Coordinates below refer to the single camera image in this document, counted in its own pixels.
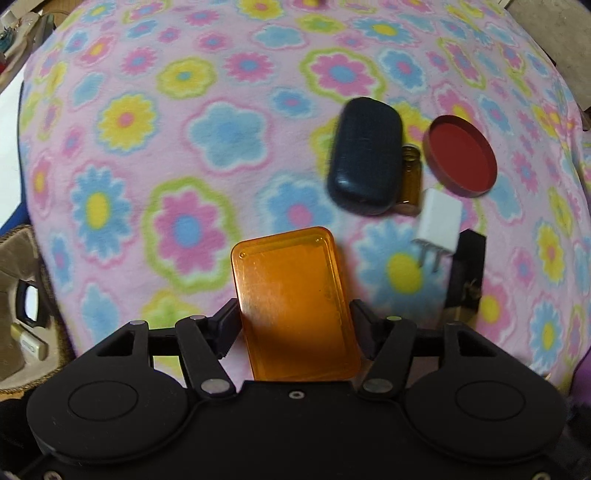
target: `orange plastic lid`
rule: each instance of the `orange plastic lid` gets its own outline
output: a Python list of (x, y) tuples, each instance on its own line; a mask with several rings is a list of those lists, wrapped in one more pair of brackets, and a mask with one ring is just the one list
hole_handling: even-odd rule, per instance
[(327, 229), (240, 242), (232, 268), (255, 380), (355, 376), (359, 349)]

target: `red round lid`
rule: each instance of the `red round lid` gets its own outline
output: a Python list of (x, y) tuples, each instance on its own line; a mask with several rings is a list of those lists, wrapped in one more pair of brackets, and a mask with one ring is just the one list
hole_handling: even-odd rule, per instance
[(433, 174), (450, 192), (478, 197), (496, 182), (496, 158), (484, 135), (454, 115), (438, 116), (423, 138)]

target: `metal pin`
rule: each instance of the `metal pin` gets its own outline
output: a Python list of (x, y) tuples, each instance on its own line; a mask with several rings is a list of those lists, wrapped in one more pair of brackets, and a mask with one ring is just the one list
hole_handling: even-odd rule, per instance
[(437, 254), (435, 255), (435, 263), (433, 264), (433, 273), (439, 270), (439, 264), (441, 263), (441, 257), (443, 256), (443, 250), (441, 248), (437, 249)]
[(421, 254), (418, 257), (418, 266), (422, 267), (425, 263), (425, 257), (427, 256), (428, 244), (421, 243)]

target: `white plug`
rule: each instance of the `white plug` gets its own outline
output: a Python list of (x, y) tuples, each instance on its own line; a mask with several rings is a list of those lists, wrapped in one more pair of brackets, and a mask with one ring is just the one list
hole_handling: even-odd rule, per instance
[(421, 244), (419, 265), (425, 261), (428, 249), (435, 249), (437, 256), (433, 271), (439, 268), (443, 255), (456, 252), (462, 223), (462, 203), (436, 189), (427, 189), (423, 197), (423, 209), (418, 221), (414, 241)]

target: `amber glass vial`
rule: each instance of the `amber glass vial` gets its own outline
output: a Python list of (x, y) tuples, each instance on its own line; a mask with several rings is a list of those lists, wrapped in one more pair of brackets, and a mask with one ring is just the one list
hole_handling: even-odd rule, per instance
[(401, 215), (415, 216), (421, 212), (423, 166), (421, 151), (416, 145), (402, 146), (402, 186), (394, 211)]

